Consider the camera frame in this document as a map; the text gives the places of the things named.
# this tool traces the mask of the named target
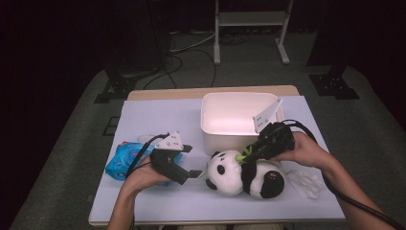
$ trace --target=human arm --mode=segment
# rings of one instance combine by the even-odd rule
[[[159,174],[148,163],[149,157],[146,157],[140,165],[147,165],[135,170],[123,183],[107,229],[128,230],[133,220],[134,201],[138,193],[156,183],[169,181],[167,177]]]
[[[317,168],[339,192],[382,213],[382,210],[363,192],[334,156],[302,132],[293,132],[293,136],[295,149],[286,151],[271,160],[289,160],[303,166]],[[394,229],[380,218],[347,203],[340,197],[337,197],[337,200],[351,229]]]

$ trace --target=white metal stand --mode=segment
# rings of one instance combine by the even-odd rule
[[[289,0],[286,11],[238,11],[220,12],[219,0],[215,0],[214,28],[214,64],[220,64],[220,45],[218,43],[220,26],[279,26],[282,25],[281,35],[276,38],[276,44],[283,64],[290,63],[283,47],[284,36],[290,19],[293,0]]]

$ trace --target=blue plastic bag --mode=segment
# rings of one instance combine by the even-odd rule
[[[131,163],[134,161],[138,152],[143,148],[143,145],[144,144],[134,142],[122,142],[121,144],[119,144],[116,148],[116,154],[114,155],[113,159],[111,159],[111,161],[105,167],[105,172],[116,180],[125,181],[126,172]],[[152,153],[153,149],[153,146],[148,146],[143,156],[135,165],[135,168],[140,165],[144,158]],[[179,153],[175,157],[175,164],[179,163],[182,156],[183,154]]]

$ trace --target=panda plush toy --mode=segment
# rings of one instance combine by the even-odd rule
[[[273,198],[284,189],[285,174],[280,162],[260,159],[244,164],[237,150],[216,152],[208,164],[206,184],[226,196],[242,191],[257,198]]]

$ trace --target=table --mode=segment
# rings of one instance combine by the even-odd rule
[[[290,63],[283,41],[292,11],[293,0],[289,0],[286,11],[231,11],[220,12],[215,0],[214,19],[214,64],[220,63],[219,27],[221,26],[282,26],[280,37],[275,39],[283,64]]]
[[[199,130],[201,98],[209,92],[231,91],[265,92],[283,97],[283,103],[286,103],[286,106],[282,107],[285,118],[292,118],[292,111],[300,109],[304,114],[301,122],[311,129],[317,129],[313,130],[316,139],[322,147],[327,148],[305,103],[305,98],[299,96],[298,90],[292,85],[146,90],[133,91],[128,95],[107,162],[114,156],[115,148],[122,141],[135,140],[140,134],[146,134],[146,132],[166,133],[178,128],[183,143],[193,146],[190,153],[184,154],[181,167],[186,170],[204,170],[205,162],[209,161],[210,156],[202,151],[201,130]],[[282,164],[287,171],[301,167],[293,162],[282,162]],[[315,169],[309,169],[309,171],[320,173]],[[90,224],[105,226],[108,223],[122,184],[123,182],[103,173],[89,216]],[[302,206],[305,211],[298,209],[298,206]],[[302,199],[288,184],[277,198],[258,200],[245,193],[233,197],[223,196],[207,188],[203,179],[189,179],[184,185],[171,183],[167,187],[148,188],[137,196],[135,205],[135,223],[139,225],[284,222],[314,219],[344,219],[335,196],[325,189],[321,191],[319,199]]]

